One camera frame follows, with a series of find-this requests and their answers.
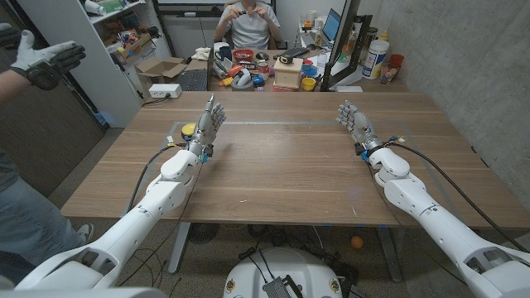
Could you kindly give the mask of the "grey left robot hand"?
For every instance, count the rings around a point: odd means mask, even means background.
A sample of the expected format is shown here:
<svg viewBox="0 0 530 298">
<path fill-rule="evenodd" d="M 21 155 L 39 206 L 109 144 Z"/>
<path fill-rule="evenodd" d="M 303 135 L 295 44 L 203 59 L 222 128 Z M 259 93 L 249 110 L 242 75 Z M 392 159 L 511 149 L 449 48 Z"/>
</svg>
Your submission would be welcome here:
<svg viewBox="0 0 530 298">
<path fill-rule="evenodd" d="M 216 138 L 216 133 L 225 120 L 224 107 L 215 103 L 214 94 L 206 102 L 204 111 L 195 124 L 195 130 L 188 144 L 188 150 L 201 155 L 203 150 L 211 145 Z"/>
</svg>

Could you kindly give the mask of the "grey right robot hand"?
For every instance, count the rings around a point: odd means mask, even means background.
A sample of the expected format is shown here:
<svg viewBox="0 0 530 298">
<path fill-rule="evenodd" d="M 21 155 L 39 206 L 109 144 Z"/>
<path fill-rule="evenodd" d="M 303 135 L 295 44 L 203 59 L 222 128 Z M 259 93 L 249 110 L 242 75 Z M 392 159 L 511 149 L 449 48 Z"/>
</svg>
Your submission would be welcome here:
<svg viewBox="0 0 530 298">
<path fill-rule="evenodd" d="M 366 118 L 355 105 L 345 100 L 338 108 L 337 122 L 348 130 L 354 140 L 354 149 L 357 156 L 366 153 L 370 155 L 373 151 L 383 146 L 378 138 L 373 124 Z"/>
</svg>

